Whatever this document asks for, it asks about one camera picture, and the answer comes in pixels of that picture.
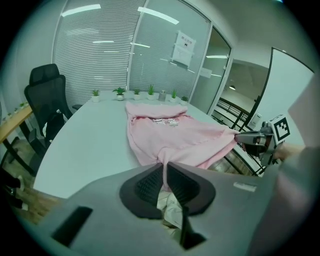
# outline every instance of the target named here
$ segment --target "potted plant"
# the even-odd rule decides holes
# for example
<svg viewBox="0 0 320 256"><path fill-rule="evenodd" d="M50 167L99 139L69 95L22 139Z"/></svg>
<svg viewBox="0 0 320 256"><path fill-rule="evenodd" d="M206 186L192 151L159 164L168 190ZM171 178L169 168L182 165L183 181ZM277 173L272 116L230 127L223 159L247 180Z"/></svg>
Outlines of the potted plant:
<svg viewBox="0 0 320 256"><path fill-rule="evenodd" d="M100 95L100 91L94 89L94 90L92 91L92 101L95 102L95 103L99 102L99 100L100 100L99 95Z"/></svg>
<svg viewBox="0 0 320 256"><path fill-rule="evenodd" d="M154 85L150 84L148 89L147 99L149 101L154 101L156 99Z"/></svg>
<svg viewBox="0 0 320 256"><path fill-rule="evenodd" d="M125 99L124 93L126 92L125 89L119 87L118 89L114 89L113 92L116 92L116 99L118 101L123 101Z"/></svg>
<svg viewBox="0 0 320 256"><path fill-rule="evenodd" d="M140 93L140 89L134 89L133 90L133 98L135 101L139 101L141 99L141 95L139 94Z"/></svg>
<svg viewBox="0 0 320 256"><path fill-rule="evenodd" d="M174 89L170 98L171 103L175 103L177 101L177 90Z"/></svg>
<svg viewBox="0 0 320 256"><path fill-rule="evenodd" d="M181 98L180 104L181 104L181 105L187 105L187 103L188 103L188 97L187 97L187 96L183 96L183 97Z"/></svg>

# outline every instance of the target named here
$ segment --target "pink clothing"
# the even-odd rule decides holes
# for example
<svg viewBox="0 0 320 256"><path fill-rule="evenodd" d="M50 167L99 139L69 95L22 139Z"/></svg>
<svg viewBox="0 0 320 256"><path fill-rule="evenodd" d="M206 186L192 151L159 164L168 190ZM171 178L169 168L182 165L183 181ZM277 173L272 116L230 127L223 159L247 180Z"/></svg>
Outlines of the pink clothing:
<svg viewBox="0 0 320 256"><path fill-rule="evenodd" d="M163 163L165 189L169 161L207 169L237 144L234 138L238 131L197 121L186 114L186 106L128 102L125 109L129 144L141 165Z"/></svg>

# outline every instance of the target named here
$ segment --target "chair armrest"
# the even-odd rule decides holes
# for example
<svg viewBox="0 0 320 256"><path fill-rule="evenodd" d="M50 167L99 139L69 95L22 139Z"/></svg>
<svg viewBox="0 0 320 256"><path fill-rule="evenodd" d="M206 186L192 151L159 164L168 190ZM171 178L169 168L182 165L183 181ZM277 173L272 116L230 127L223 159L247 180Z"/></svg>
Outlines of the chair armrest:
<svg viewBox="0 0 320 256"><path fill-rule="evenodd" d="M72 108L75 109L75 110L78 110L82 107L83 105L81 104L76 104L76 105L73 105Z"/></svg>
<svg viewBox="0 0 320 256"><path fill-rule="evenodd" d="M30 134L28 141L35 151L35 153L40 157L43 158L47 152L47 148L41 143L41 141L37 137L37 130L33 129Z"/></svg>

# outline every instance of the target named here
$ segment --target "white table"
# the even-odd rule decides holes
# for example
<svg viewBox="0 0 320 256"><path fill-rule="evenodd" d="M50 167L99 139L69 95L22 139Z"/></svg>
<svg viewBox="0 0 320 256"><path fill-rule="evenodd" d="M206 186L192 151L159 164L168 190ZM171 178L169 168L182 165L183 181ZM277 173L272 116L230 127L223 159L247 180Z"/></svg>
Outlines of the white table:
<svg viewBox="0 0 320 256"><path fill-rule="evenodd" d="M100 102L89 100L68 120L42 160L33 186L35 190L68 198L92 181L140 166L127 139L126 102L173 104L147 100L145 92L141 93L140 101L133 100L131 91L125 93L124 101L115 98L115 92L101 92ZM187 106L187 114L195 119L217 123L196 107ZM239 146L235 150L258 169Z"/></svg>

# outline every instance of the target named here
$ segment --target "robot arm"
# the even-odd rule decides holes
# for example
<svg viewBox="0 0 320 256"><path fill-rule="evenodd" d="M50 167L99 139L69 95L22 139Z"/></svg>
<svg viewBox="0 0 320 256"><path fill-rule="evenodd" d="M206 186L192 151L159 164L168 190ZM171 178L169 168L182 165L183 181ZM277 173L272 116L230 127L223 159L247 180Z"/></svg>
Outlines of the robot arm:
<svg viewBox="0 0 320 256"><path fill-rule="evenodd" d="M286 117L283 114L264 121L259 131L245 131L235 135L234 139L244 144L249 155L259 157L262 166L274 163L274 153L290 135Z"/></svg>

